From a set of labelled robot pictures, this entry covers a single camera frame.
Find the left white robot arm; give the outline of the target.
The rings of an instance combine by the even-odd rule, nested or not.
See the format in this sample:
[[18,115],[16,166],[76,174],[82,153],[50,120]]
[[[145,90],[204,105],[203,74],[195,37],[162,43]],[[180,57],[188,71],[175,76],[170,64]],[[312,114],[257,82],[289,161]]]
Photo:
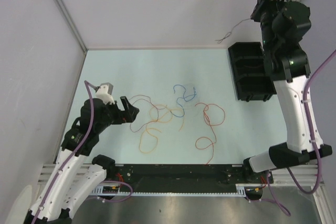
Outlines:
[[71,223],[77,210],[90,193],[103,181],[115,178],[115,161],[98,155],[92,160],[84,177],[75,182],[75,176],[92,149],[99,142],[99,135],[111,125],[132,123],[139,109],[121,97],[124,109],[116,102],[104,103],[99,98],[86,100],[65,134],[54,170],[42,193],[30,207],[24,223]]

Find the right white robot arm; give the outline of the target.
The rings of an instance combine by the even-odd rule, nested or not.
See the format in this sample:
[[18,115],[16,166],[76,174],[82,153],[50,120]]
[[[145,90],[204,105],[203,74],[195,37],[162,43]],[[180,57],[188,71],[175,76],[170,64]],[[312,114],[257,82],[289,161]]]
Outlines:
[[244,160],[243,179],[254,183],[261,172],[330,156],[332,147],[317,130],[306,87],[308,56],[299,45],[311,28],[309,7],[295,0],[257,0],[251,19],[260,23],[265,73],[274,84],[287,130],[285,142]]

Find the right aluminium frame post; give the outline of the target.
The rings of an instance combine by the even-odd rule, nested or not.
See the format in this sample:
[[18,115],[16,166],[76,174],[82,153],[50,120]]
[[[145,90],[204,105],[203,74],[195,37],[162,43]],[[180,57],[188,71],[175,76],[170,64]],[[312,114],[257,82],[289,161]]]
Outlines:
[[302,0],[279,1],[282,8],[275,13],[271,22],[271,30],[275,36],[272,42],[277,47],[298,44],[311,28],[310,8]]

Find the aluminium frame post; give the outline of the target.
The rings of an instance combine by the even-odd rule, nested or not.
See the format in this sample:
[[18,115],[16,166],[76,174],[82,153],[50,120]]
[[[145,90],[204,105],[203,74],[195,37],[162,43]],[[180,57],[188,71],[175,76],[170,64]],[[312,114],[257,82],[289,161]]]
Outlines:
[[80,32],[67,8],[67,6],[65,5],[63,0],[53,0],[61,14],[61,16],[63,17],[66,25],[68,26],[70,32],[72,33],[72,35],[74,36],[77,44],[79,45],[79,47],[81,48],[81,51],[86,55],[88,48],[85,45],[85,42],[82,38],[82,36],[80,35]]
[[298,44],[311,28],[310,8],[302,0],[279,1],[282,8],[275,13],[271,22],[271,30],[275,36],[272,42],[277,47]]

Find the black compartment bin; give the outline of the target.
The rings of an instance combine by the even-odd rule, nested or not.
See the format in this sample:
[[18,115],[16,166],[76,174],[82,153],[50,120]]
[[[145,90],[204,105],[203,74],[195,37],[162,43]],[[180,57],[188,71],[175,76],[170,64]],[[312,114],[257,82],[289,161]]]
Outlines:
[[266,102],[276,94],[264,69],[260,42],[236,42],[228,48],[237,99]]

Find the left aluminium frame post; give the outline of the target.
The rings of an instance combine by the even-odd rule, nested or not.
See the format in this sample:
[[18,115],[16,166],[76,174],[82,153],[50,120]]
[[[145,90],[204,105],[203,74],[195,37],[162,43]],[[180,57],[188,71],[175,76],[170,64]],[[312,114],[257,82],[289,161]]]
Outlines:
[[88,48],[85,45],[85,42],[82,38],[82,36],[80,35],[80,32],[67,8],[67,6],[65,5],[63,0],[53,0],[61,14],[61,16],[63,17],[66,25],[68,26],[70,32],[72,33],[72,35],[74,36],[77,44],[79,45],[79,47],[81,48],[81,51],[86,55]]

